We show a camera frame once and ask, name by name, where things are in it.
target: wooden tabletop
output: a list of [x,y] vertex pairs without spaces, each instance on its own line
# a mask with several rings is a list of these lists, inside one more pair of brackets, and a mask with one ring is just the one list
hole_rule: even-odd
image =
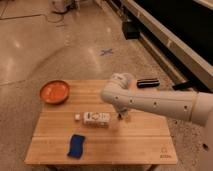
[[[162,116],[131,110],[118,120],[114,108],[100,99],[105,80],[67,80],[69,99],[62,105],[44,105],[26,164],[176,164],[176,152],[167,121]],[[108,112],[109,127],[86,126],[76,113]],[[86,136],[80,159],[67,157],[73,134]]]

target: blue block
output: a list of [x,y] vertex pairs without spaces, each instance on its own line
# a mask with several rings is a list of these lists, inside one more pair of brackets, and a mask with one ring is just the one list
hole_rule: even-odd
[[80,158],[83,154],[83,143],[85,136],[74,134],[70,140],[69,157]]

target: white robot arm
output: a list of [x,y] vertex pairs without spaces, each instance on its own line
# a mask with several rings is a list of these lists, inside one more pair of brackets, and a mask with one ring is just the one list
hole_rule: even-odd
[[212,170],[213,94],[172,91],[138,93],[128,90],[130,83],[130,74],[113,74],[101,92],[102,100],[112,104],[121,117],[128,109],[137,109],[204,126],[199,170]]

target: concrete floor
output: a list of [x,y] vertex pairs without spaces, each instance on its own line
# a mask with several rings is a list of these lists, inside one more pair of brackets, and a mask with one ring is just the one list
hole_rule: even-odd
[[[0,1],[0,14],[5,1]],[[4,17],[50,14],[48,1],[9,1]],[[113,54],[101,56],[101,50]],[[137,40],[125,40],[121,21],[106,3],[103,9],[90,1],[81,3],[59,23],[44,16],[0,21],[0,170],[44,171],[24,164],[41,111],[38,92],[53,79],[107,79],[114,72],[136,78],[158,77],[161,90],[171,90],[170,78]],[[168,121],[179,157],[176,166],[156,170],[194,170],[200,147],[200,128]],[[143,170],[141,166],[79,166],[71,170]]]

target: orange bowl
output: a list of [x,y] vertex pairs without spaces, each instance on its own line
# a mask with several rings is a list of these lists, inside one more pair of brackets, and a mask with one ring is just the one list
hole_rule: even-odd
[[61,80],[50,81],[40,90],[40,98],[48,104],[60,104],[69,97],[70,86]]

